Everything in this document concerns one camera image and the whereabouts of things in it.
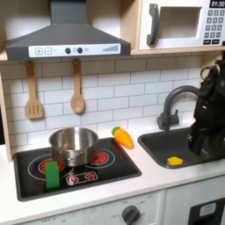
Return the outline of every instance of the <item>wooden spoon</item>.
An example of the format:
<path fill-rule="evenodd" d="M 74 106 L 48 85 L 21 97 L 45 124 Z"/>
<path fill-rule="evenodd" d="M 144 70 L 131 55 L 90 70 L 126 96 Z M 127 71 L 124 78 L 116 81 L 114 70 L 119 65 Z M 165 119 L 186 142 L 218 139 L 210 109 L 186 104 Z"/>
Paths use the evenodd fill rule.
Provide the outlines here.
<path fill-rule="evenodd" d="M 43 117 L 43 107 L 40 101 L 36 97 L 36 86 L 34 77 L 34 62 L 25 62 L 26 71 L 28 74 L 28 86 L 30 99 L 25 106 L 25 113 L 29 119 L 37 119 Z"/>
<path fill-rule="evenodd" d="M 81 95 L 81 62 L 73 61 L 74 65 L 74 96 L 71 99 L 71 107 L 74 113 L 82 113 L 84 109 L 84 100 Z"/>

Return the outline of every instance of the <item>microwave display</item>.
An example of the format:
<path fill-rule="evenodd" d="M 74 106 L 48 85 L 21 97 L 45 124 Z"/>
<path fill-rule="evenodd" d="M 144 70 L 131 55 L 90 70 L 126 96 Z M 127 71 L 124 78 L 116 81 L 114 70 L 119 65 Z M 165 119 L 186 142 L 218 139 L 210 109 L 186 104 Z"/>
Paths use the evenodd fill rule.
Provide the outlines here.
<path fill-rule="evenodd" d="M 225 8 L 225 0 L 211 0 L 210 8 Z"/>

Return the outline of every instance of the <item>faucet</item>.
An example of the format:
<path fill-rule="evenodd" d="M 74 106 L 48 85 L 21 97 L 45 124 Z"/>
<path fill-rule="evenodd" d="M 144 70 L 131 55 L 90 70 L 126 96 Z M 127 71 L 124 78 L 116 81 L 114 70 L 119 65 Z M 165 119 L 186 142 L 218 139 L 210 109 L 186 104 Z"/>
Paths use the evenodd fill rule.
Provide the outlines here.
<path fill-rule="evenodd" d="M 197 97 L 200 95 L 200 90 L 193 86 L 186 85 L 174 89 L 165 99 L 163 112 L 157 118 L 157 124 L 161 130 L 169 131 L 171 125 L 179 123 L 178 110 L 175 111 L 174 115 L 171 115 L 171 103 L 178 94 L 183 92 L 191 92 L 197 95 Z"/>

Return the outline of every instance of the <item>microwave keypad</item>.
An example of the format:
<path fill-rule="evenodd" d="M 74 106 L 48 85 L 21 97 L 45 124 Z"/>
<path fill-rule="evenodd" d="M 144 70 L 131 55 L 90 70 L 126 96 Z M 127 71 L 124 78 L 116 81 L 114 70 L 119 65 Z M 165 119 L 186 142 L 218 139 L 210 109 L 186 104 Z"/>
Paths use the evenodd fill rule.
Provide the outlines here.
<path fill-rule="evenodd" d="M 225 10 L 209 10 L 203 45 L 218 45 L 225 17 Z"/>

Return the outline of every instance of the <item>stovetop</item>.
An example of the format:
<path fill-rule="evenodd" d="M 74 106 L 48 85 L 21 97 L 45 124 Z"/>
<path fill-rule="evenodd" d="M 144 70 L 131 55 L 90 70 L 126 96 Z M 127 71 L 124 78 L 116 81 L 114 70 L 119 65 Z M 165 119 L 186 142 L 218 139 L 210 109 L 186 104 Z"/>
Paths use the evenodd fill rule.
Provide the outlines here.
<path fill-rule="evenodd" d="M 96 157 L 85 166 L 64 167 L 58 164 L 60 186 L 49 189 L 46 186 L 45 165 L 53 161 L 51 148 L 15 154 L 18 200 L 35 200 L 141 175 L 124 149 L 113 138 L 99 140 Z"/>

